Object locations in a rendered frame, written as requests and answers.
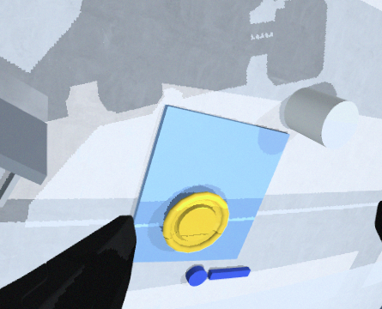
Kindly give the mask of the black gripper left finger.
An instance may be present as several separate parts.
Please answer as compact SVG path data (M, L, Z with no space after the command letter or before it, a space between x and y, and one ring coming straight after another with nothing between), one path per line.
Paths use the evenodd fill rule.
M132 215L119 215L0 288L0 309L122 309L136 249Z

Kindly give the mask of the yellow plate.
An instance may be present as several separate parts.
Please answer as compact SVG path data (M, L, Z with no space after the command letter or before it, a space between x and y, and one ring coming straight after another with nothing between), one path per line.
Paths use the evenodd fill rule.
M228 223L228 206L212 192L195 192L180 199L163 221L167 246L181 253L201 251L221 237Z

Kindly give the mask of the grey cylinder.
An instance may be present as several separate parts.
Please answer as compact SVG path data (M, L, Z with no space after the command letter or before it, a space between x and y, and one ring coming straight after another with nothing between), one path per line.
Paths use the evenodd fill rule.
M311 87L296 90L284 109L284 120L290 130L330 150L337 150L351 140L358 117L355 103Z

